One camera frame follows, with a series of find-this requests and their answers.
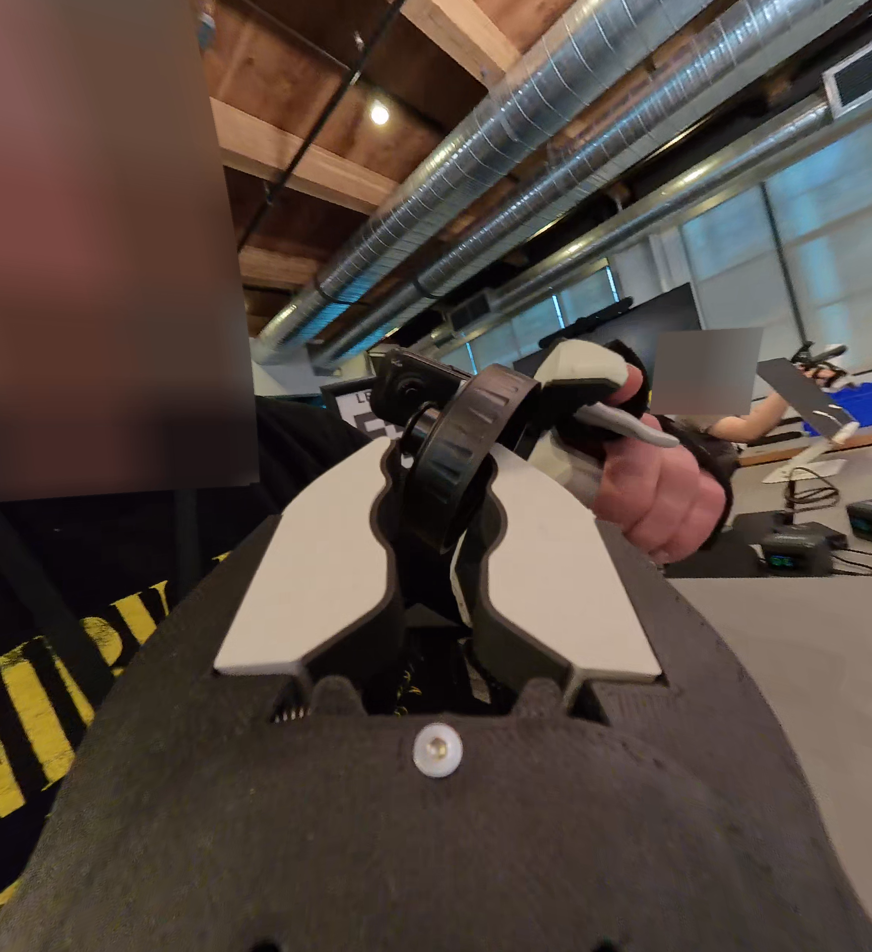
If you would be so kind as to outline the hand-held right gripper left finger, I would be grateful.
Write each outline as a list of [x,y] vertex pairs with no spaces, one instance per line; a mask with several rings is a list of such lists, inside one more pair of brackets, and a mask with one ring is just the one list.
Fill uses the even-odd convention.
[[283,676],[302,699],[323,679],[366,692],[406,635],[396,538],[398,442],[371,440],[284,509],[214,659],[226,677]]

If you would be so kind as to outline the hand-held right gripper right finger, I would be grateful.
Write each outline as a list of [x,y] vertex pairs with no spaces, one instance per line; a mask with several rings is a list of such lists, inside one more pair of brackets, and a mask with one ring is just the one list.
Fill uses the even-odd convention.
[[535,679],[572,708],[590,682],[650,685],[663,669],[594,515],[493,446],[485,496],[459,541],[459,604],[477,666],[518,695]]

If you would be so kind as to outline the black bottle lid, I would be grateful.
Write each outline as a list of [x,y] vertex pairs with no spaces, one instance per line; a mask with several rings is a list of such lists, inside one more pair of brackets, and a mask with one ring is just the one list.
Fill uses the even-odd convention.
[[402,516],[409,532],[438,553],[454,547],[485,496],[492,449],[518,444],[540,393],[538,381],[492,364],[442,407],[430,401],[419,408],[405,431],[412,465]]

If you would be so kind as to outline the person's left hand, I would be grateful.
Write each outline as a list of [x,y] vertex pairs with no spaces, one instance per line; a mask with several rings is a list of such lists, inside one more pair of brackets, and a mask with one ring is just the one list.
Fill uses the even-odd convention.
[[659,447],[613,432],[590,435],[588,426],[565,423],[550,433],[571,466],[564,485],[655,564],[680,562],[710,546],[723,528],[733,505],[730,479],[739,449],[714,436],[712,424],[648,412],[644,364],[621,341],[609,342],[608,350],[628,366],[627,380],[609,405],[629,415],[644,411],[640,421],[675,436],[678,445]]

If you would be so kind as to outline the black yellow printed shirt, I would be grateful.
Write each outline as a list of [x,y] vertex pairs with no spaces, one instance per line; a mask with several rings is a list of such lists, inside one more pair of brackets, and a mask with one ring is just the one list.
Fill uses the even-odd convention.
[[0,910],[110,685],[196,579],[369,437],[256,398],[261,481],[0,505]]

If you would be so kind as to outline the wooden top desk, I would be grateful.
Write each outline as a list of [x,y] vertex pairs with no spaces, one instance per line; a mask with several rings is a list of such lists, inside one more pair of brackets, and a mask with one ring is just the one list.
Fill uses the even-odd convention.
[[[813,446],[823,444],[823,438],[821,437],[807,437],[806,435],[793,437],[792,430],[782,432],[780,436],[789,436],[790,439],[763,444],[762,446],[749,446],[740,455],[740,465],[745,468],[778,465],[811,449]],[[844,452],[870,446],[872,446],[872,426],[858,429],[845,442],[834,444],[830,452]]]

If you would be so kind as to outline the small blue plastic bin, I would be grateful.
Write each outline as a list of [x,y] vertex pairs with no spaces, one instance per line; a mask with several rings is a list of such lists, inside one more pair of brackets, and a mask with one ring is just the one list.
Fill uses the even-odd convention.
[[810,412],[797,411],[805,433],[831,439],[852,418],[858,428],[872,426],[872,380],[822,389],[822,400]]

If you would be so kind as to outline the black wall screen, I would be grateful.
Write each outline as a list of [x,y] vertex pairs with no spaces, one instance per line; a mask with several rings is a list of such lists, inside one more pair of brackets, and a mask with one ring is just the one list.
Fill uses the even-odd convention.
[[514,369],[533,376],[562,339],[580,339],[607,347],[620,342],[641,360],[653,379],[658,341],[662,334],[700,331],[702,324],[690,284],[635,305],[631,297],[612,303],[539,339],[536,350],[514,362]]

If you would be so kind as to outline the silver ventilation duct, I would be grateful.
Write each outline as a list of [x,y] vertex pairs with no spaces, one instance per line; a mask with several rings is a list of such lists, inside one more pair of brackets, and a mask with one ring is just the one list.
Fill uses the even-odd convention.
[[283,363],[697,17],[705,1],[579,1],[251,340]]
[[863,2],[735,2],[593,119],[506,204],[463,233],[352,327],[313,353],[335,367],[364,351],[515,248],[543,232],[632,166],[676,138],[754,79],[846,19]]
[[822,148],[871,120],[872,98],[835,117],[824,96],[811,94],[529,268],[501,288],[494,309],[466,332],[443,340],[430,355],[442,357],[475,341],[680,213],[723,195],[735,184],[770,174],[800,153]]

